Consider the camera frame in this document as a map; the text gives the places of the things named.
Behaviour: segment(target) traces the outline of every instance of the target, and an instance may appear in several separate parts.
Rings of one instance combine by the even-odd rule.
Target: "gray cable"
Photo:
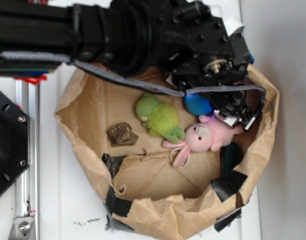
[[[112,81],[116,84],[122,84],[127,86],[139,87],[142,89],[152,90],[174,97],[184,97],[185,95],[196,94],[196,93],[209,93],[209,92],[232,92],[232,91],[246,91],[250,89],[258,89],[264,94],[262,95],[261,102],[265,101],[266,89],[259,85],[240,85],[240,86],[201,86],[186,91],[172,90],[167,87],[163,87],[157,84],[144,82],[135,79],[128,79],[108,71],[105,71],[97,66],[94,66],[87,62],[81,62],[75,60],[70,61],[70,56],[57,53],[49,52],[29,52],[29,51],[3,51],[0,53],[0,58],[4,60],[16,60],[16,61],[46,61],[46,62],[65,62],[67,64],[74,64],[78,68],[89,72],[97,77],[104,78],[106,80]]]

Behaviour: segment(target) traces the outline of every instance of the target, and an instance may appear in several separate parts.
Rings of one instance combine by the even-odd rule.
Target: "pink plush rabbit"
[[[173,144],[168,140],[163,141],[163,147],[175,148],[171,154],[180,150],[173,162],[175,168],[181,166],[186,160],[186,164],[188,163],[190,151],[199,153],[210,149],[210,151],[216,152],[221,147],[229,145],[234,135],[243,132],[241,125],[230,128],[214,116],[201,115],[199,121],[201,123],[191,125],[186,129],[184,140],[178,144]]]

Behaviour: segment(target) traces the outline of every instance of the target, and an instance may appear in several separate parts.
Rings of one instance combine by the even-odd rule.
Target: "stuffed animal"
[[[199,93],[188,94],[184,97],[184,104],[187,111],[195,116],[208,115],[214,110],[209,100],[199,95]]]
[[[137,102],[136,115],[152,136],[163,136],[174,144],[185,137],[184,130],[179,127],[180,118],[176,108],[160,102],[153,94],[145,93]]]
[[[174,148],[170,153],[170,157],[174,151],[180,150],[173,161],[175,168],[180,167],[184,162],[188,163],[190,151],[196,153],[207,150],[216,152],[221,147],[229,145],[234,135],[243,132],[242,126],[230,128],[217,120],[215,116],[201,115],[199,120],[201,123],[191,125],[186,129],[184,140],[178,144],[173,144],[167,140],[163,141],[163,147]]]

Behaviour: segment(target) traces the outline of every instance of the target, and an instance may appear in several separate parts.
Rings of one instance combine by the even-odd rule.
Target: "blue ball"
[[[184,98],[184,104],[192,115],[207,115],[213,112],[214,110],[209,104],[209,100],[205,97],[199,96],[198,93],[186,95]]]

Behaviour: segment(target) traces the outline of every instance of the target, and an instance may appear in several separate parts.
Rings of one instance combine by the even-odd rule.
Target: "brown rock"
[[[111,127],[107,133],[112,147],[132,146],[138,140],[138,136],[132,132],[131,126],[126,122]]]

